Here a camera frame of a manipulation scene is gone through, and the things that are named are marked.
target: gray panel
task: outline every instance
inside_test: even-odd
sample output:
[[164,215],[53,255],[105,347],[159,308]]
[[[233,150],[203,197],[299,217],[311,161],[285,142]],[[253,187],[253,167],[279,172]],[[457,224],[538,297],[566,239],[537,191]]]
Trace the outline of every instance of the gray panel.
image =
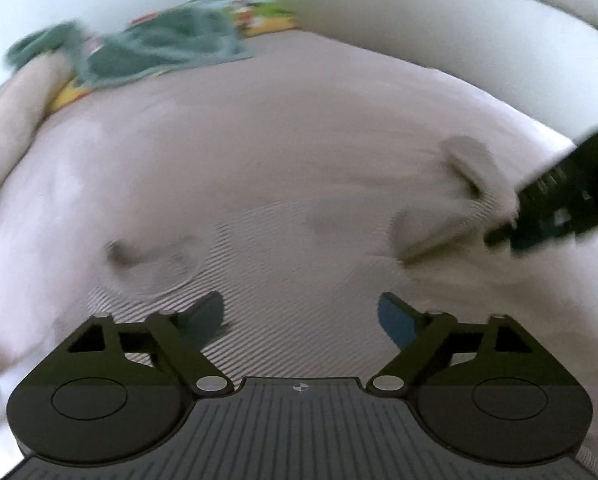
[[198,402],[181,430],[144,456],[100,468],[70,468],[29,458],[6,478],[594,480],[595,476],[571,458],[533,468],[471,462],[431,440],[405,403],[370,396],[353,379],[248,379],[232,396]]

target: black device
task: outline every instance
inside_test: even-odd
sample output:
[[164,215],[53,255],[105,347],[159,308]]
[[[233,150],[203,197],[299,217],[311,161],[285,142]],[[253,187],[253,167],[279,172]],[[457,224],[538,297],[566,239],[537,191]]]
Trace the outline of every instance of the black device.
[[577,237],[598,227],[598,132],[519,193],[518,217],[486,235],[489,246],[510,241],[525,254],[552,238]]
[[[463,324],[391,293],[400,348],[358,378],[245,378],[235,389],[184,312],[91,317],[13,391],[25,459],[8,480],[594,480],[575,455],[592,419],[576,379],[509,316]],[[152,366],[126,358],[149,354]],[[457,354],[473,358],[452,364]]]

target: round screw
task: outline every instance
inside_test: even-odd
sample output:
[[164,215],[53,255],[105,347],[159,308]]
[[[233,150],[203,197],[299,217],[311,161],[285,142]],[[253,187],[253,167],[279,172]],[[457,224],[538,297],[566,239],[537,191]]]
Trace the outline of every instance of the round screw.
[[382,390],[384,392],[396,392],[400,390],[404,386],[403,379],[394,375],[380,375],[376,377],[372,384],[378,390]]
[[208,375],[196,382],[196,387],[204,392],[219,392],[228,386],[228,381],[223,377]]

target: headboard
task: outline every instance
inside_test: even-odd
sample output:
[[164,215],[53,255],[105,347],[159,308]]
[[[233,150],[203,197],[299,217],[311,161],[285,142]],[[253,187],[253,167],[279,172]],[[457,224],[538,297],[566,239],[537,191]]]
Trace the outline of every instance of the headboard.
[[284,0],[306,30],[435,68],[578,139],[598,126],[598,0]]

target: mattress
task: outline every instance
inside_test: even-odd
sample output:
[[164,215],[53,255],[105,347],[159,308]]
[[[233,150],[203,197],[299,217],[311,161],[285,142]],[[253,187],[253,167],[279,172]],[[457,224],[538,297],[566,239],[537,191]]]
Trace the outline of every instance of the mattress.
[[[455,135],[483,142],[514,183],[572,149],[436,70],[307,32],[248,42],[251,59],[60,110],[1,188],[0,476],[20,459],[7,396],[87,316],[75,305],[110,241],[149,250],[271,202],[396,186],[433,171]],[[506,312],[553,352],[594,403],[598,467],[598,232],[521,260],[457,243],[407,271],[420,308]]]

